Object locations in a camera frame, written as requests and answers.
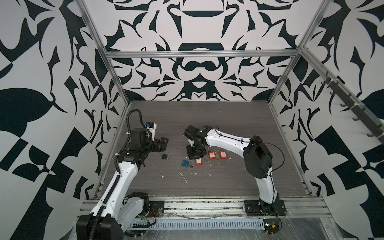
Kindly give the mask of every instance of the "hook rack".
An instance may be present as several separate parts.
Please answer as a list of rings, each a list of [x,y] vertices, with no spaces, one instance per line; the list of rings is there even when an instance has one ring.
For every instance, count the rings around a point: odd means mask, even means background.
[[[360,101],[340,80],[327,79],[322,84],[328,84],[332,89],[331,95],[337,95],[344,104],[341,107],[349,107],[349,109],[356,115],[352,118],[354,121],[361,121],[370,131],[368,137],[377,137],[377,139],[384,144],[384,127],[382,121],[370,111],[367,106]]]

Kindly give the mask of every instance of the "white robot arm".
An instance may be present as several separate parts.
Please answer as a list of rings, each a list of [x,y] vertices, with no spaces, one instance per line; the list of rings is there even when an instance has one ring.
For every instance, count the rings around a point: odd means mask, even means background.
[[[231,134],[227,134],[224,132],[220,132],[216,129],[212,129],[208,132],[208,136],[205,138],[207,144],[210,146],[220,147],[236,153],[240,157],[244,157],[244,149],[250,144],[251,139],[248,137],[238,137]],[[275,186],[273,184],[272,179],[272,168],[268,168],[268,172],[266,173],[266,177],[257,178],[256,183],[259,187],[260,199],[268,204],[272,204],[277,197],[277,193],[275,192]]]
[[[186,128],[184,135],[190,143],[187,146],[190,160],[206,155],[205,146],[220,147],[243,157],[248,173],[255,177],[259,187],[261,213],[274,214],[279,197],[272,178],[272,154],[260,137],[238,137],[210,126],[198,129],[192,125]]]
[[[142,128],[130,130],[129,116],[138,112]],[[128,200],[126,192],[129,185],[139,171],[141,165],[145,167],[145,159],[150,152],[165,151],[168,139],[155,139],[156,123],[144,124],[141,112],[131,110],[127,115],[128,138],[123,148],[116,153],[116,172],[105,193],[89,215],[81,215],[76,223],[78,240],[121,240],[123,235],[134,237],[125,231],[131,226],[137,215],[148,212],[149,198],[146,193],[132,193]]]

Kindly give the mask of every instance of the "white scrap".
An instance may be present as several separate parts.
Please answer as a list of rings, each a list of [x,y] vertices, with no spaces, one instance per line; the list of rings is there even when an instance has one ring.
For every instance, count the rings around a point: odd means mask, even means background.
[[[187,180],[185,179],[185,177],[183,176],[183,174],[181,174],[181,172],[179,172],[180,173],[180,175],[184,178],[184,181],[185,181],[185,183],[187,184]]]

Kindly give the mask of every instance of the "gray tabletop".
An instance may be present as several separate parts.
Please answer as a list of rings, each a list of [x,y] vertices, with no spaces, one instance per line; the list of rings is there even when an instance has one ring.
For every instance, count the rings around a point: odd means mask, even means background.
[[[186,101],[134,101],[131,109],[142,112],[143,121],[157,124],[155,138],[167,137],[169,143],[162,159],[158,153],[150,153],[146,167],[141,167],[129,187],[130,192],[146,192],[149,195],[194,196],[255,196],[259,191],[255,179],[246,171],[244,159],[228,152],[227,159],[209,160],[204,157],[202,166],[182,167],[187,156],[187,138],[183,136],[188,125],[218,126],[221,131],[241,137],[260,136],[284,152],[285,164],[273,173],[273,181],[280,197],[306,196],[300,177],[293,165],[284,141],[266,101],[253,102],[186,102]],[[130,119],[131,128],[141,127],[137,113]],[[126,139],[126,126],[119,140],[118,150]],[[273,168],[283,157],[273,146],[267,145],[273,155]],[[114,166],[106,174],[102,190],[114,174]]]

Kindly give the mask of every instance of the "blue padlock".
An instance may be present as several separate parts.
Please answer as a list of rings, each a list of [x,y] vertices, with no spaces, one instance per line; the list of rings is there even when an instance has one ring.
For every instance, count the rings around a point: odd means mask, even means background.
[[[184,158],[183,162],[181,163],[181,166],[183,166],[183,167],[188,167],[189,166],[189,161],[186,160],[186,159],[188,159],[188,157]]]

